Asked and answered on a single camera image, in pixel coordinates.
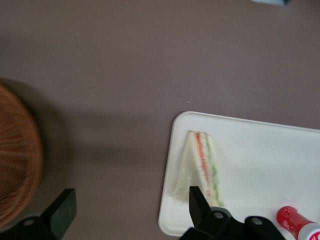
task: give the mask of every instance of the black robotic claw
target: black robotic claw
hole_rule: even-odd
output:
[[[0,240],[61,240],[77,214],[76,191],[65,189],[41,214],[0,233]]]
[[[275,225],[261,216],[244,223],[221,207],[210,207],[198,186],[191,186],[189,212],[194,225],[180,240],[285,240]]]

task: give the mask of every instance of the white cap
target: white cap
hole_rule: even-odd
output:
[[[310,240],[310,237],[317,232],[320,233],[320,224],[315,222],[308,223],[301,228],[298,234],[298,240]]]

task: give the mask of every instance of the red can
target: red can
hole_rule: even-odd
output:
[[[320,240],[320,224],[300,215],[292,206],[282,207],[276,215],[276,220],[296,240]]]

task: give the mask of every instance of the white object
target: white object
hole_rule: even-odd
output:
[[[319,233],[320,233],[320,225],[318,223],[312,222],[305,225],[301,228],[298,240],[319,240]]]
[[[225,208],[236,220],[262,216],[278,226],[286,204],[320,222],[320,130],[189,111],[172,128],[158,219],[165,234],[181,236],[193,226],[188,203],[173,197],[189,130],[212,135]]]
[[[256,3],[261,3],[261,4],[270,4],[270,5],[285,5],[286,1],[285,0],[252,0]]]

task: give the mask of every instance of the brown wicker basket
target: brown wicker basket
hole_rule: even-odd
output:
[[[23,103],[0,84],[0,227],[31,201],[42,170],[38,128]]]

